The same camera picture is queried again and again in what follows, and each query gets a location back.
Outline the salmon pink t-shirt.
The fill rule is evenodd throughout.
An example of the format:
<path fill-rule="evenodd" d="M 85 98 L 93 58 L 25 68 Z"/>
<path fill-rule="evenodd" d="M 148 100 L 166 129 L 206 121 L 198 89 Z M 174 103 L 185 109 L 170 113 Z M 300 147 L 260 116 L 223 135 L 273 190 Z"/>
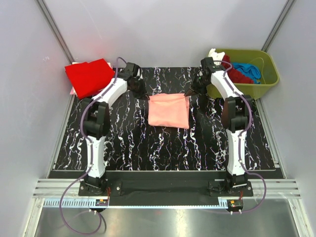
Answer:
<path fill-rule="evenodd" d="M 189 129 L 190 99 L 183 93 L 150 96 L 148 124 Z"/>

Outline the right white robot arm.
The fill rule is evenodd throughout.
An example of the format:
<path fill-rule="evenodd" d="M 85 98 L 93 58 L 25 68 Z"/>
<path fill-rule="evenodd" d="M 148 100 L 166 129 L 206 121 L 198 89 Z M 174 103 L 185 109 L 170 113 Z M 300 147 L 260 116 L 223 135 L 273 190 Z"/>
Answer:
<path fill-rule="evenodd" d="M 232 83 L 224 70 L 200 70 L 185 96 L 201 95 L 208 85 L 213 85 L 224 99 L 221 123 L 228 138 L 229 159 L 224 190 L 228 195 L 237 195 L 247 185 L 245 167 L 245 139 L 251 126 L 251 98 L 245 96 Z"/>

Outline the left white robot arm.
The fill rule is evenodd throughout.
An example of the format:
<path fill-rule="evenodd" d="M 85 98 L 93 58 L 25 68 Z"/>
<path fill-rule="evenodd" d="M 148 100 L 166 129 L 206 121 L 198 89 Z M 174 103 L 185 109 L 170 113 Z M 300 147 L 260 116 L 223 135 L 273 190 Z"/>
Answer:
<path fill-rule="evenodd" d="M 135 99 L 149 100 L 142 71 L 133 76 L 119 72 L 117 78 L 91 99 L 85 98 L 85 106 L 80 121 L 80 131 L 87 145 L 87 168 L 83 175 L 84 184 L 97 196 L 107 188 L 104 145 L 111 128 L 110 108 L 118 98 L 131 91 Z"/>

